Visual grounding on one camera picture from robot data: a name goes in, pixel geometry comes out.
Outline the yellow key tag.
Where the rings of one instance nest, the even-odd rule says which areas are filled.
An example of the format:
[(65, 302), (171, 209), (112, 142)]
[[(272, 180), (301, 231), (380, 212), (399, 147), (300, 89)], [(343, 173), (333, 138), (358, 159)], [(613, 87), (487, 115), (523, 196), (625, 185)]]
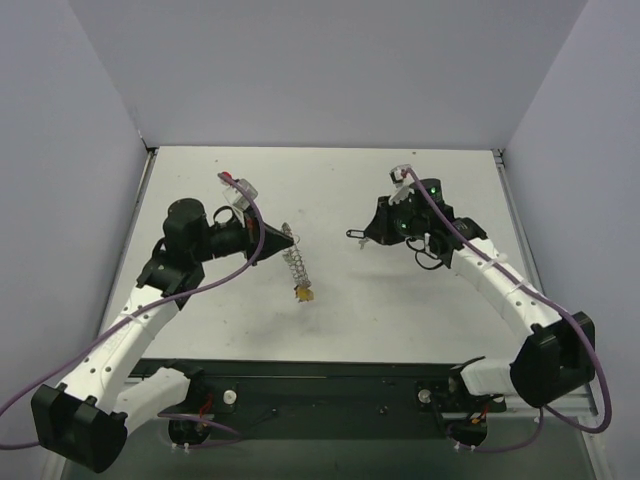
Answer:
[(307, 287), (297, 286), (295, 289), (295, 296), (300, 303), (314, 300), (313, 291)]

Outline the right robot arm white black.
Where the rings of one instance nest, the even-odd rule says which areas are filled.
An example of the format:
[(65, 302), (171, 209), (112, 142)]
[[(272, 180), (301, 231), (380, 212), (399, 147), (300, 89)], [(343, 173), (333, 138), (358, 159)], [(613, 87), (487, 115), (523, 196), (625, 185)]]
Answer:
[(456, 377), (474, 397), (517, 395), (539, 408), (590, 383), (595, 367), (588, 348), (593, 322), (583, 313), (565, 320), (500, 253), (471, 218), (446, 204), (439, 180), (409, 181), (406, 169), (390, 174), (392, 194), (377, 200), (369, 225), (351, 235), (393, 246), (421, 240), (424, 252), (467, 280), (505, 321), (520, 349), (512, 360), (480, 357), (459, 366)]

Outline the metal band with key rings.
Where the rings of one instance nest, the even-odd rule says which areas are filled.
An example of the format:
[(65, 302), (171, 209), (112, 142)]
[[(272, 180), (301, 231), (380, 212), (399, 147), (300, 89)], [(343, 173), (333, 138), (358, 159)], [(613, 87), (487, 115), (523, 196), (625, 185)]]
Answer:
[(309, 289), (312, 285), (306, 270), (301, 251), (298, 247), (300, 237), (295, 234), (291, 226), (284, 222), (281, 231), (293, 240), (293, 245), (283, 252), (283, 258), (293, 277), (296, 288)]

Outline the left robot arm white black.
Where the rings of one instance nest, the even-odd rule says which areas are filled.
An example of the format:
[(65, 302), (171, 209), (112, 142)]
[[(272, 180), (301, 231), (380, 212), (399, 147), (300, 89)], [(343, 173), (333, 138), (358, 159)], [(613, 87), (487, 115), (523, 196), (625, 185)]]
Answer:
[(132, 399), (122, 391), (150, 343), (203, 281), (204, 263), (241, 253), (255, 265), (294, 244), (252, 206), (233, 209), (226, 222), (208, 223), (203, 204), (193, 198), (171, 204), (162, 229), (111, 327), (57, 386), (41, 385), (31, 398), (39, 444), (95, 473), (114, 463), (140, 424), (170, 406), (189, 412), (204, 402), (204, 385), (169, 367), (135, 387)]

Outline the black key tag with key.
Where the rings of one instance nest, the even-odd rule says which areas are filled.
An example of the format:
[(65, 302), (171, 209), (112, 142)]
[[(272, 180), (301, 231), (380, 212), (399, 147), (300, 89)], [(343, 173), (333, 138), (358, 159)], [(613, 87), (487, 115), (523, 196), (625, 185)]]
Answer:
[(365, 230), (348, 229), (345, 235), (349, 239), (356, 240), (360, 250), (363, 250), (370, 240)]

